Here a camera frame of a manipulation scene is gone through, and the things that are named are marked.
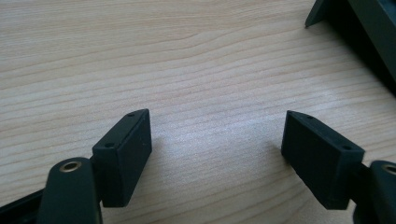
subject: screw hole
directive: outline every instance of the screw hole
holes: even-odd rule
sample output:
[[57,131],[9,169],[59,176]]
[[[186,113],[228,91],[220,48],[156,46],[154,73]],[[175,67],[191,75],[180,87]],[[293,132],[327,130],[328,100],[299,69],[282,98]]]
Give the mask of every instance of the screw hole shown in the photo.
[[106,144],[105,144],[105,147],[114,147],[114,146],[115,146],[114,143],[106,143]]
[[382,168],[390,174],[396,175],[396,166],[385,164]]
[[69,173],[77,170],[81,166],[80,161],[70,161],[64,165],[61,166],[59,169],[63,173]]

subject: black object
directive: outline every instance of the black object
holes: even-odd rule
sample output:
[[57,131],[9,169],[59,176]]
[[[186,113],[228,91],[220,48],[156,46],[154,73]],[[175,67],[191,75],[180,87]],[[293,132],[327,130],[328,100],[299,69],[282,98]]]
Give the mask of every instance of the black object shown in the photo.
[[100,201],[126,206],[151,153],[149,111],[125,115],[92,151],[53,166],[44,189],[0,208],[0,223],[102,223]]
[[364,166],[364,150],[312,116],[288,111],[282,155],[327,209],[357,207],[355,223],[396,223],[396,164]]
[[394,0],[317,0],[305,26],[324,19],[329,21],[348,45],[383,79],[384,84],[389,81],[384,73],[392,75],[396,80]]

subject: light wood surface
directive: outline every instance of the light wood surface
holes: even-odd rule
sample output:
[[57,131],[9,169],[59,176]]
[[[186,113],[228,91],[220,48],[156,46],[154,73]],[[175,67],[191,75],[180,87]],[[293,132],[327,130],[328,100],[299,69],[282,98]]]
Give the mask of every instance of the light wood surface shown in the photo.
[[0,1],[0,204],[150,109],[153,152],[105,223],[351,223],[280,155],[287,110],[396,162],[396,99],[309,0]]

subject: wooden table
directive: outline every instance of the wooden table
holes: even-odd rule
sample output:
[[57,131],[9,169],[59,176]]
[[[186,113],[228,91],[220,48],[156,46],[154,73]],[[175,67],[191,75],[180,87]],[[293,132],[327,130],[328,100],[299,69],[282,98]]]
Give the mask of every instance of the wooden table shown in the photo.
[[1,205],[150,109],[153,152],[108,223],[351,223],[280,155],[287,110],[396,162],[396,100],[309,0],[0,2]]

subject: wood grain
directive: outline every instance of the wood grain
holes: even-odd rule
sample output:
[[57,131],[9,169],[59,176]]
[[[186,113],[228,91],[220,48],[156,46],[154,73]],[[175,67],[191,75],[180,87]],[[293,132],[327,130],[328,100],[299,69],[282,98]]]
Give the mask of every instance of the wood grain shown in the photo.
[[153,153],[105,223],[351,223],[280,155],[286,111],[311,114],[396,161],[396,101],[314,1],[1,1],[0,199],[90,157],[149,108]]

